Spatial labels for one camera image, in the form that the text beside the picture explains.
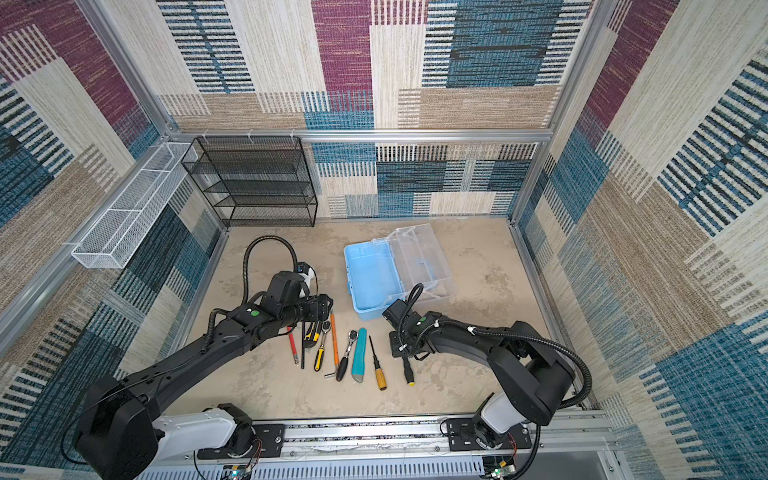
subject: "red pencil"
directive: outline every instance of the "red pencil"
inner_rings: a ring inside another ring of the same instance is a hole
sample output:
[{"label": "red pencil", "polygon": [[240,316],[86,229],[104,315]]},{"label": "red pencil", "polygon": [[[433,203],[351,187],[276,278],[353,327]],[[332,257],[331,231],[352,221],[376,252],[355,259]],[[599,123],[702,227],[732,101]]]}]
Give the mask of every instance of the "red pencil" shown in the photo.
[{"label": "red pencil", "polygon": [[293,352],[293,362],[299,365],[299,356],[296,354],[296,344],[293,342],[293,329],[288,327],[288,340],[290,340],[290,351]]}]

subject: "white wire basket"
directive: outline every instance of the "white wire basket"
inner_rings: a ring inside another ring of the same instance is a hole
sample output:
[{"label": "white wire basket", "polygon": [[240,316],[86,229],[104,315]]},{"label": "white wire basket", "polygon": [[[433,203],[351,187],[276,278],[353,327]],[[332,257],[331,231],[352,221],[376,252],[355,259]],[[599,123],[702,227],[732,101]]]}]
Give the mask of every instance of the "white wire basket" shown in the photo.
[{"label": "white wire basket", "polygon": [[125,268],[187,174],[181,158],[197,155],[189,146],[166,143],[158,148],[85,234],[72,256],[85,268]]}]

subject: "work surface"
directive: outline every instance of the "work surface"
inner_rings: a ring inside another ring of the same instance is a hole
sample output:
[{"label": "work surface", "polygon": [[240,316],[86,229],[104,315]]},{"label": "work surface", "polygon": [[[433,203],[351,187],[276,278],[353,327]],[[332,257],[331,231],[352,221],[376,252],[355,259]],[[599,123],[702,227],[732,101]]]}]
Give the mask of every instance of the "work surface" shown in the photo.
[{"label": "work surface", "polygon": [[[471,412],[491,392],[501,390],[491,370],[476,362],[448,354],[430,355],[422,362],[411,360],[415,385],[403,378],[402,360],[389,353],[392,327],[383,317],[368,322],[359,319],[346,288],[343,248],[351,243],[385,237],[395,228],[424,221],[375,221],[318,223],[314,228],[237,227],[219,262],[189,339],[201,336],[208,313],[216,307],[231,310],[243,295],[243,252],[248,243],[264,234],[286,238],[299,261],[307,262],[319,275],[321,293],[333,298],[339,356],[351,329],[365,327],[373,338],[376,354],[389,388],[379,391],[374,376],[370,343],[366,349],[366,374],[362,383],[350,375],[342,382],[323,378],[333,371],[331,335],[321,372],[312,368],[317,351],[306,351],[306,368],[293,363],[286,336],[267,340],[254,351],[237,358],[181,396],[168,414],[199,412],[206,407],[231,402],[254,419],[289,419],[351,415],[397,415],[416,413]],[[523,270],[520,257],[503,219],[467,218],[431,220],[438,241],[453,272],[455,297],[431,310],[467,323],[510,326],[516,320],[533,325],[549,337]],[[251,295],[266,290],[272,275],[290,270],[288,250],[275,241],[265,241],[250,258]],[[296,334],[299,344],[300,331]]]}]

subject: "yellow and black ratchet wrench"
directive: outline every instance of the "yellow and black ratchet wrench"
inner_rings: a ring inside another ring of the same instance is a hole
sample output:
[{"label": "yellow and black ratchet wrench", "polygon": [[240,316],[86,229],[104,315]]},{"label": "yellow and black ratchet wrench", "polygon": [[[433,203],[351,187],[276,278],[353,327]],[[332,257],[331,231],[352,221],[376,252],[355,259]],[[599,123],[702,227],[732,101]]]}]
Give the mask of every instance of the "yellow and black ratchet wrench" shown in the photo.
[{"label": "yellow and black ratchet wrench", "polygon": [[323,322],[323,326],[321,328],[323,330],[323,339],[320,340],[320,348],[317,350],[317,355],[315,356],[315,372],[319,372],[320,367],[323,365],[323,357],[326,353],[326,336],[331,330],[331,322],[326,320]]}]

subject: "blue plastic bin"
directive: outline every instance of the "blue plastic bin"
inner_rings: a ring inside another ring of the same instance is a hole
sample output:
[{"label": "blue plastic bin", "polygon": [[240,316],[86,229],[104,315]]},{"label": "blue plastic bin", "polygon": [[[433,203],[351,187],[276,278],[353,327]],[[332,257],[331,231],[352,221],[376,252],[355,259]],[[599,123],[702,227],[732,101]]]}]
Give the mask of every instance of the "blue plastic bin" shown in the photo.
[{"label": "blue plastic bin", "polygon": [[399,228],[387,238],[344,247],[347,289],[361,320],[380,317],[414,285],[424,284],[416,305],[452,294],[452,275],[428,223]]}]

